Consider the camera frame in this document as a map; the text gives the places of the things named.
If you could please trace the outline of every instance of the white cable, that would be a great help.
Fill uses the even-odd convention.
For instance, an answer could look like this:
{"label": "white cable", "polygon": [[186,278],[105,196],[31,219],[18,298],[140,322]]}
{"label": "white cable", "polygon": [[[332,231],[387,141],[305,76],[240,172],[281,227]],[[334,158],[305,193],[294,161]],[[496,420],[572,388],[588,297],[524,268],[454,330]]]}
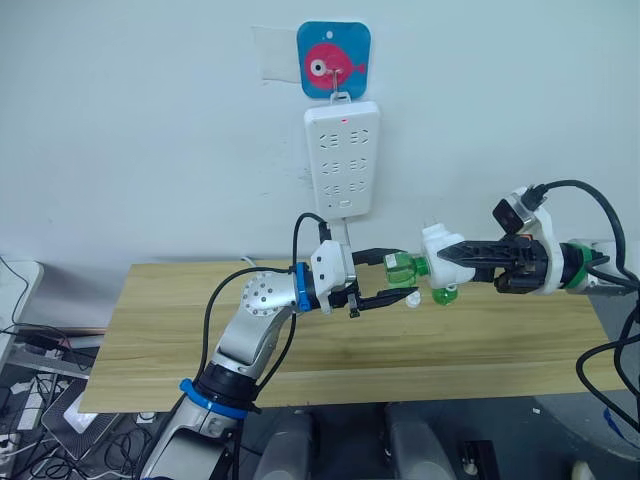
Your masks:
{"label": "white cable", "polygon": [[245,262],[247,262],[252,267],[257,267],[258,266],[258,265],[256,265],[256,262],[251,260],[251,258],[249,258],[249,257],[240,257],[240,260],[244,260]]}
{"label": "white cable", "polygon": [[85,480],[97,480],[98,478],[102,478],[105,475],[115,475],[120,478],[132,478],[131,475],[124,475],[120,472],[116,472],[115,470],[108,470],[106,472],[102,472],[100,475],[96,475],[95,477],[86,477]]}
{"label": "white cable", "polygon": [[[43,440],[42,442],[39,442],[41,445],[43,443],[47,443],[47,442],[51,442],[55,440],[55,438],[47,438],[46,440]],[[36,445],[38,445],[38,442],[34,442],[31,445],[27,445],[26,447],[22,447],[20,450],[16,450],[15,452],[11,452],[11,453],[2,453],[0,454],[0,458],[2,457],[13,457],[14,455],[17,455],[19,453],[24,452],[25,450],[29,450],[30,448],[35,447]]]}

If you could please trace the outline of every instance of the cartoon fish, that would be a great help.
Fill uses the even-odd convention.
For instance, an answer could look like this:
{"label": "cartoon fish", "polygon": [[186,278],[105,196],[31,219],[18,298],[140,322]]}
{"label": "cartoon fish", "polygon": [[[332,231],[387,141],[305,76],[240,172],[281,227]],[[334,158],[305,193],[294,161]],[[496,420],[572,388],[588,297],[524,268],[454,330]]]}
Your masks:
{"label": "cartoon fish", "polygon": [[315,45],[304,60],[304,71],[309,81],[323,90],[333,89],[333,72],[338,71],[336,80],[341,85],[354,71],[365,73],[365,68],[364,63],[354,66],[344,50],[332,43]]}

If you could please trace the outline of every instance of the fish sticker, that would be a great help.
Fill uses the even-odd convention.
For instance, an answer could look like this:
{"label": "fish sticker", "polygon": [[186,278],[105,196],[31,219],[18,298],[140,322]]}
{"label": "fish sticker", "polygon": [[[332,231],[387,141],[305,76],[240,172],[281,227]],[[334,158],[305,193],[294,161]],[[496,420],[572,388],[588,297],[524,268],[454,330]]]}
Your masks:
{"label": "fish sticker", "polygon": [[347,54],[337,45],[320,43],[315,45],[304,61],[304,70],[309,81],[323,90],[333,90],[333,77],[338,86],[342,85],[353,72],[366,73],[364,63],[353,65]]}
{"label": "fish sticker", "polygon": [[329,98],[335,87],[351,98],[367,88],[371,34],[359,22],[306,22],[297,35],[302,89]]}

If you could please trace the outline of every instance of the wooden board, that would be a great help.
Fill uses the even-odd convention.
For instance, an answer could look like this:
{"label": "wooden board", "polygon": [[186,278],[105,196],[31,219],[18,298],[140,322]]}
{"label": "wooden board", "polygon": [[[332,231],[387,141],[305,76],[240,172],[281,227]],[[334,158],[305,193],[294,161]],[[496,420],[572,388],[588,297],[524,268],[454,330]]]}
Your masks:
{"label": "wooden board", "polygon": [[[283,262],[270,262],[276,267]],[[134,265],[84,394],[82,411],[166,411],[200,358],[204,306],[238,262]],[[358,269],[363,294],[384,288],[381,266]],[[215,304],[211,349],[238,307],[245,281]],[[293,347],[259,406],[501,397],[583,391],[575,361],[606,342],[586,297],[500,295],[464,285],[453,305],[404,302],[299,318]],[[283,328],[279,348],[288,325]],[[603,389],[621,388],[611,356],[590,361]]]}

